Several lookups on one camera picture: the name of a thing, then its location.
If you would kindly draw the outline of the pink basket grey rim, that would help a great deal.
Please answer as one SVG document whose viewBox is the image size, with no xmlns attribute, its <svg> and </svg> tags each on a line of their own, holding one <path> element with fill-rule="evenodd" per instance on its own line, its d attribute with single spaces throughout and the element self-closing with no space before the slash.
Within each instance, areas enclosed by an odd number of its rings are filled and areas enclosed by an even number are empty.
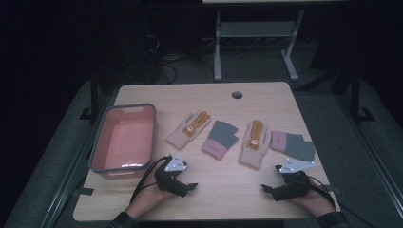
<svg viewBox="0 0 403 228">
<path fill-rule="evenodd" d="M 156 129 L 153 104 L 108 108 L 92 148 L 90 169 L 107 180 L 141 177 L 154 159 Z"/>
</svg>

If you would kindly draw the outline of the black metal frame post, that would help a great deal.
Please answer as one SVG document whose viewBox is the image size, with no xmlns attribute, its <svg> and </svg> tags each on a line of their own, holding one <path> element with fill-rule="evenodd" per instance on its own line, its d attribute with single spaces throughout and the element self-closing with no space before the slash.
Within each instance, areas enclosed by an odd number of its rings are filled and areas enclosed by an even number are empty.
<svg viewBox="0 0 403 228">
<path fill-rule="evenodd" d="M 99 95 L 98 95 L 98 85 L 97 77 L 95 72 L 92 72 L 89 80 L 90 85 L 90 107 L 85 108 L 81 115 L 80 120 L 90 120 L 94 123 L 99 115 Z"/>
<path fill-rule="evenodd" d="M 350 115 L 356 124 L 374 122 L 374 115 L 368 107 L 360 105 L 360 74 L 356 68 L 352 69 Z"/>
</svg>

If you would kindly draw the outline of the grey fingerless glove pink cuff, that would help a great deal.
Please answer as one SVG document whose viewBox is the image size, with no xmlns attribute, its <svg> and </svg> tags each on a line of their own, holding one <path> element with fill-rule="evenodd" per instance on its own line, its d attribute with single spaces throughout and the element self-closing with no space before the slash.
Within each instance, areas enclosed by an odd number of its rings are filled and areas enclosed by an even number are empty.
<svg viewBox="0 0 403 228">
<path fill-rule="evenodd" d="M 300 161 L 312 162 L 315 159 L 314 144 L 306 142 L 302 135 L 273 131 L 270 147 Z"/>
<path fill-rule="evenodd" d="M 226 152 L 238 141 L 238 129 L 230 123 L 215 121 L 201 147 L 201 151 L 220 161 Z"/>
</svg>

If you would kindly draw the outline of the beige knit glove orange patch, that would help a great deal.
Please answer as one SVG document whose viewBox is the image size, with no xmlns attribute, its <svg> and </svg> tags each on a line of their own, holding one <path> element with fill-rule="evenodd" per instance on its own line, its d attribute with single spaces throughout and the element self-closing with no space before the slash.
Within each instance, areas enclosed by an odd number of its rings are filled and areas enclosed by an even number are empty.
<svg viewBox="0 0 403 228">
<path fill-rule="evenodd" d="M 206 111 L 198 110 L 190 113 L 165 140 L 176 149 L 181 150 L 193 141 L 210 122 L 211 116 Z"/>
<path fill-rule="evenodd" d="M 249 123 L 242 139 L 239 163 L 259 170 L 270 141 L 271 134 L 267 124 L 259 120 Z"/>
</svg>

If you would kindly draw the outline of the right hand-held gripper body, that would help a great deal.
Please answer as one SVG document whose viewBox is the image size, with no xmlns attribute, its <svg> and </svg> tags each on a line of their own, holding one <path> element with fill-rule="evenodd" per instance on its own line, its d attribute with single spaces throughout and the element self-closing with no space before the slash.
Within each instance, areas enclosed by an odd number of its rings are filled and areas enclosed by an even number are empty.
<svg viewBox="0 0 403 228">
<path fill-rule="evenodd" d="M 287 158 L 283 165 L 276 165 L 276 169 L 283 177 L 284 185 L 273 189 L 272 196 L 275 201 L 306 196 L 311 183 L 304 169 L 314 165 L 313 161 L 292 158 Z"/>
</svg>

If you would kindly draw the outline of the aluminium rail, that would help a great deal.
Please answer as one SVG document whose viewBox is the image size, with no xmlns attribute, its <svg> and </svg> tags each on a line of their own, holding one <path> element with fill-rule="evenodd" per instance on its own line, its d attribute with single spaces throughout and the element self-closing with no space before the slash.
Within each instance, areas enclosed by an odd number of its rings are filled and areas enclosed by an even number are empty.
<svg viewBox="0 0 403 228">
<path fill-rule="evenodd" d="M 349 99 L 340 96 L 337 101 L 364 146 L 393 207 L 403 218 L 403 129 L 382 104 L 374 102 L 374 107 L 368 104 L 353 111 Z"/>
<path fill-rule="evenodd" d="M 99 112 L 101 113 L 107 107 L 113 103 L 110 97 L 104 97 L 99 103 Z M 76 184 L 75 181 L 78 180 L 79 168 L 81 162 L 84 161 L 90 154 L 92 146 L 94 144 L 95 135 L 97 128 L 100 125 L 99 116 L 96 118 L 91 118 L 89 122 L 89 127 L 84 134 L 83 140 L 76 150 L 72 162 L 70 163 L 65 176 L 62 179 L 61 185 L 56 191 L 56 194 L 52 200 L 52 203 L 43 219 L 40 228 L 54 228 L 57 223 L 58 218 L 63 213 L 63 210 L 68 205 L 71 197 L 80 184 Z"/>
</svg>

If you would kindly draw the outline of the person's right hand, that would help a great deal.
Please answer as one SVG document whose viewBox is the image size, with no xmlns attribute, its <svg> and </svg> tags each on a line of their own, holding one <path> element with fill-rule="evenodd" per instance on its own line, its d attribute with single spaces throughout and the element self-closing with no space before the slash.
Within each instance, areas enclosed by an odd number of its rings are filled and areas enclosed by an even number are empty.
<svg viewBox="0 0 403 228">
<path fill-rule="evenodd" d="M 309 190 L 307 195 L 304 197 L 293 198 L 290 199 L 290 201 L 306 209 L 315 218 L 336 211 L 332 203 L 314 190 Z"/>
</svg>

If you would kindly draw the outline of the grey metal stand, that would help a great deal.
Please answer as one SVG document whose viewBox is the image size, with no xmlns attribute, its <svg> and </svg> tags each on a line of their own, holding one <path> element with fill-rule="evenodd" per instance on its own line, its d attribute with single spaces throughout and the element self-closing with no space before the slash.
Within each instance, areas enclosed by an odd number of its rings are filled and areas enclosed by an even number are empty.
<svg viewBox="0 0 403 228">
<path fill-rule="evenodd" d="M 299 77 L 291 55 L 297 40 L 297 35 L 304 15 L 304 10 L 297 13 L 294 21 L 277 22 L 224 22 L 221 13 L 216 13 L 215 51 L 214 51 L 214 81 L 222 80 L 221 73 L 221 38 L 278 38 L 288 37 L 289 44 L 283 49 L 281 57 L 289 77 L 296 82 Z"/>
</svg>

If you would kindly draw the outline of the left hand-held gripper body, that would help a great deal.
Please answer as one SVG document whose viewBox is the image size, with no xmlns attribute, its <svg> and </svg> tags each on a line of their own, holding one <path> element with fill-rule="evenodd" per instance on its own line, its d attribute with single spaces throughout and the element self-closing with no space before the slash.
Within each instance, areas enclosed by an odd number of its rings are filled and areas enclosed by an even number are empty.
<svg viewBox="0 0 403 228">
<path fill-rule="evenodd" d="M 186 162 L 180 153 L 165 158 L 154 174 L 159 189 L 184 198 L 188 185 L 177 180 L 177 177 L 185 170 Z"/>
</svg>

